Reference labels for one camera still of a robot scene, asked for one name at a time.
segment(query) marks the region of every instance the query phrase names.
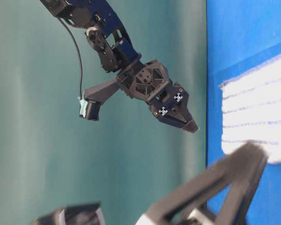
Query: black robotic arm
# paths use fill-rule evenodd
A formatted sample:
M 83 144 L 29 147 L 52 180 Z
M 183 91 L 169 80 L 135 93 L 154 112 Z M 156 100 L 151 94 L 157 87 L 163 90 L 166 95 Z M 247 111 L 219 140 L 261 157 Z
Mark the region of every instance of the black robotic arm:
M 166 123 L 194 133 L 198 130 L 187 109 L 189 95 L 173 83 L 167 68 L 157 60 L 143 64 L 128 33 L 106 0 L 41 0 L 54 17 L 85 29 L 90 46 L 98 53 L 101 67 L 118 72 L 114 80 L 88 88 L 81 96 L 80 116 L 99 120 L 100 106 L 118 89 L 129 97 L 145 101 L 152 114 Z M 107 38 L 113 35 L 115 44 Z

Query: blue surface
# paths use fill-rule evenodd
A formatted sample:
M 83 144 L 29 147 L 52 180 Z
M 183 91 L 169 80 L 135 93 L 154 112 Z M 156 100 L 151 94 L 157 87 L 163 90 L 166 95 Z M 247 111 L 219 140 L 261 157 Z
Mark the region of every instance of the blue surface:
M 223 157 L 219 85 L 281 53 L 281 0 L 207 0 L 207 164 Z M 225 193 L 209 202 L 218 211 Z M 248 212 L 251 225 L 281 224 L 281 165 L 268 165 Z

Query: black cable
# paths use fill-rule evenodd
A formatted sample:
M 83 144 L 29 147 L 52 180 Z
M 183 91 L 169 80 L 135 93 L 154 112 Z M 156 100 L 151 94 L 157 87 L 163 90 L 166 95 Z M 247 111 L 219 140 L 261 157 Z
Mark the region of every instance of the black cable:
M 65 25 L 65 23 L 57 18 L 58 21 L 64 26 L 64 28 L 67 30 L 67 32 L 70 34 L 74 44 L 75 44 L 75 48 L 76 48 L 76 51 L 77 51 L 77 54 L 78 54 L 78 60 L 79 60 L 79 67 L 80 67 L 80 79 L 79 79 L 79 97 L 80 99 L 82 99 L 82 78 L 83 78 L 83 71 L 82 71 L 82 61 L 81 61 L 81 55 L 80 55 L 80 51 L 79 51 L 79 47 L 77 45 L 77 42 L 72 34 L 72 32 L 70 31 L 70 29 Z

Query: white towel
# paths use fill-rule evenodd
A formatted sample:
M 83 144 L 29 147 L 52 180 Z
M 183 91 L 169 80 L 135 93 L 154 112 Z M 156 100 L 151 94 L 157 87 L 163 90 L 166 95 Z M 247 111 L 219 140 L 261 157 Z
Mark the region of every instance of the white towel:
M 261 145 L 269 163 L 281 163 L 281 54 L 224 82 L 222 149 Z

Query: robotic arm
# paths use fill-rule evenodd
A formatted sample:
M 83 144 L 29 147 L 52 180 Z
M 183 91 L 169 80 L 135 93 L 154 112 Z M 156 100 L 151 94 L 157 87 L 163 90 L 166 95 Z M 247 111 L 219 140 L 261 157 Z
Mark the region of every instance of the robotic arm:
M 246 225 L 245 216 L 266 166 L 268 155 L 246 144 L 188 183 L 153 204 L 136 225 Z M 216 215 L 207 201 L 230 185 Z M 182 220 L 172 219 L 182 212 Z M 105 225 L 99 204 L 65 207 L 36 219 L 32 225 Z
M 80 116 L 99 120 L 99 110 L 118 89 L 130 98 L 145 101 L 160 122 L 194 133 L 198 130 L 187 109 L 189 94 L 173 83 L 167 68 L 157 60 L 143 64 L 128 33 L 106 0 L 41 0 L 54 17 L 72 27 L 85 29 L 90 46 L 98 53 L 101 67 L 118 72 L 116 78 L 87 88 L 80 99 Z M 107 38 L 113 35 L 115 44 Z

